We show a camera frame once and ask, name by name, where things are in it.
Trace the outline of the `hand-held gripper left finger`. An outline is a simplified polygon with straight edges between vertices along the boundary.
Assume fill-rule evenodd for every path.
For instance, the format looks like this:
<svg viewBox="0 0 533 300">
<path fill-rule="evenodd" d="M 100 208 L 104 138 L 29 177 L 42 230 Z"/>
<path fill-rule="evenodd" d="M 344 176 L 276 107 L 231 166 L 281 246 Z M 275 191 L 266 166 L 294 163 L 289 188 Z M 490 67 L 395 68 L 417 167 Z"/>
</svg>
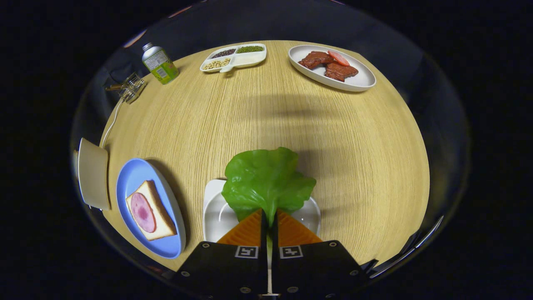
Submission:
<svg viewBox="0 0 533 300">
<path fill-rule="evenodd" d="M 268 292 L 268 228 L 258 209 L 218 242 L 200 242 L 173 285 L 192 298 L 261 298 Z"/>
</svg>

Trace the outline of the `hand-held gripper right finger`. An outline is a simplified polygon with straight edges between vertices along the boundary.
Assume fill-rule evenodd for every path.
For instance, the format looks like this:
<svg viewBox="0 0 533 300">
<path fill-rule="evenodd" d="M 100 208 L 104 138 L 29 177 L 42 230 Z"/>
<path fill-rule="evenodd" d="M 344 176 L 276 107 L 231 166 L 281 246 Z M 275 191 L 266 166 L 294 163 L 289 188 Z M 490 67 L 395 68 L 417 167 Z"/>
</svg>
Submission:
<svg viewBox="0 0 533 300">
<path fill-rule="evenodd" d="M 323 241 L 282 210 L 273 223 L 273 292 L 279 298 L 349 298 L 369 283 L 337 240 Z"/>
</svg>

